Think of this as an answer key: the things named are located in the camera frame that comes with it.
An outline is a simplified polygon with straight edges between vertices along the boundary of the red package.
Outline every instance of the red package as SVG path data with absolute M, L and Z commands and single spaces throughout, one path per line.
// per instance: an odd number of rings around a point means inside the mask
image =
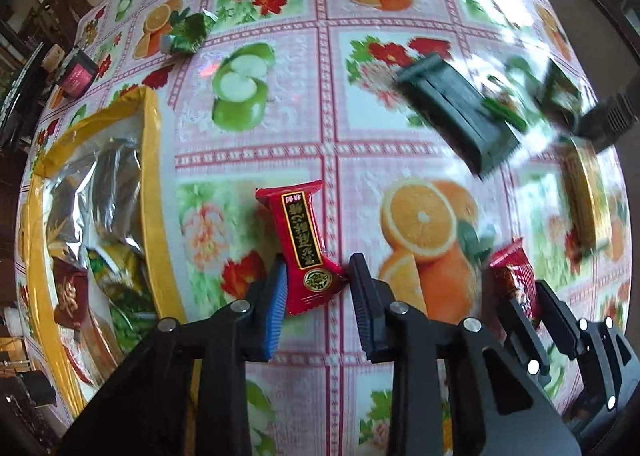
M 536 277 L 522 248 L 522 238 L 494 253 L 489 259 L 494 273 L 495 293 L 500 299 L 515 297 L 533 323 L 540 317 Z
M 86 271 L 53 258 L 53 279 L 58 293 L 53 320 L 61 326 L 79 331 L 88 309 L 89 282 Z
M 316 180 L 289 187 L 256 189 L 255 198 L 273 216 L 287 262 L 287 311 L 296 315 L 320 306 L 344 286 L 342 267 L 326 256 L 318 234 L 311 195 L 322 187 Z

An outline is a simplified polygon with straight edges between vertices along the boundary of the green wrapped candy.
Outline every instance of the green wrapped candy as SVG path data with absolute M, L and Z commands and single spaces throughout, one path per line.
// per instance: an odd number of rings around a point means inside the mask
M 164 54 L 194 54 L 203 45 L 215 24 L 216 16 L 207 10 L 191 14 L 160 38 L 160 51 Z

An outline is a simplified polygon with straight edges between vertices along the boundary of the table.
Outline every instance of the table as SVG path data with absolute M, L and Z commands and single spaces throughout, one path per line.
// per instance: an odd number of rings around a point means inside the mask
M 169 12 L 186 8 L 215 13 L 216 28 L 194 57 L 167 58 L 158 53 L 159 35 Z M 363 252 L 373 276 L 424 308 L 421 289 L 432 317 L 479 313 L 481 249 L 458 241 L 471 228 L 484 248 L 522 236 L 536 277 L 576 316 L 611 315 L 625 326 L 630 228 L 616 152 L 598 157 L 612 246 L 571 262 L 561 151 L 550 146 L 556 134 L 518 73 L 541 79 L 551 57 L 580 86 L 584 108 L 595 102 L 547 0 L 106 0 L 83 18 L 76 39 L 100 72 L 79 100 L 52 94 L 22 201 L 34 160 L 72 122 L 133 87 L 154 89 L 170 160 L 161 185 L 177 274 L 176 299 L 156 293 L 160 315 L 178 309 L 196 320 L 244 295 L 277 248 L 255 189 L 322 179 L 313 206 L 329 256 L 345 263 Z M 524 104 L 531 132 L 484 181 L 392 87 L 399 67 L 432 51 L 478 88 L 499 78 Z M 223 81 L 216 73 L 232 54 L 242 75 Z M 16 274 L 28 331 L 19 256 Z M 159 286 L 152 283 L 154 292 Z M 581 389 L 577 365 L 558 354 L 544 328 L 540 334 L 553 361 L 547 392 L 565 410 Z M 383 454 L 392 367 L 366 362 L 348 289 L 287 318 L 273 362 L 249 364 L 247 375 L 259 454 Z M 82 392 L 88 398 L 95 389 L 84 384 Z M 446 401 L 443 409 L 450 422 Z

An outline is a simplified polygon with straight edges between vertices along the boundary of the black label on wrapper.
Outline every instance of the black label on wrapper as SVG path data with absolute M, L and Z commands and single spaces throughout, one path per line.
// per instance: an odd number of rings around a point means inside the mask
M 322 265 L 320 248 L 315 230 L 313 230 L 309 217 L 309 208 L 306 206 L 305 193 L 290 192 L 282 195 L 287 227 L 296 254 L 296 261 L 300 268 L 311 268 Z

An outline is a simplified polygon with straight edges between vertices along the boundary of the red flower print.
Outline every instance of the red flower print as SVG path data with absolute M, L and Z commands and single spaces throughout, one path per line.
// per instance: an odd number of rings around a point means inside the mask
M 98 74 L 96 75 L 96 78 L 101 79 L 104 76 L 104 74 L 107 73 L 110 67 L 111 67 L 111 54 L 108 54 L 107 57 L 104 59 L 104 61 L 102 61 L 98 66 Z
M 252 282 L 266 277 L 264 261 L 258 252 L 252 250 L 240 262 L 226 262 L 222 270 L 223 282 L 220 288 L 236 299 L 242 299 Z
M 152 71 L 149 75 L 147 75 L 143 81 L 143 86 L 149 86 L 155 90 L 160 89 L 166 86 L 169 80 L 169 73 L 174 69 L 173 64 L 169 64 L 164 68 L 160 68 L 159 70 Z
M 20 285 L 20 297 L 25 308 L 29 307 L 29 290 L 26 286 Z
M 417 51 L 420 55 L 428 55 L 436 52 L 443 59 L 451 59 L 451 43 L 441 39 L 427 39 L 425 37 L 414 37 L 409 41 L 409 48 Z
M 571 275 L 580 274 L 580 261 L 582 260 L 582 251 L 580 250 L 580 242 L 578 241 L 578 230 L 575 225 L 571 232 L 567 232 L 564 237 L 564 256 L 569 260 L 569 268 Z
M 118 96 L 122 97 L 122 96 L 126 95 L 127 93 L 129 93 L 130 91 L 133 91 L 137 87 L 138 87 L 137 84 L 132 84 L 131 86 L 127 86 L 126 88 L 123 88 L 123 89 L 120 90 L 120 94 Z
M 386 62 L 389 66 L 397 64 L 405 67 L 411 64 L 412 59 L 406 54 L 404 46 L 390 42 L 388 44 L 380 44 L 372 42 L 369 44 L 369 52 L 378 60 Z
M 53 134 L 59 121 L 60 119 L 56 118 L 49 123 L 49 126 L 47 127 L 47 136 L 51 136 Z
M 287 0 L 254 0 L 255 6 L 260 6 L 260 15 L 266 16 L 268 12 L 279 14 Z
M 629 279 L 627 282 L 624 282 L 620 285 L 618 289 L 618 299 L 620 301 L 626 302 L 629 300 L 629 292 L 631 290 L 631 280 Z

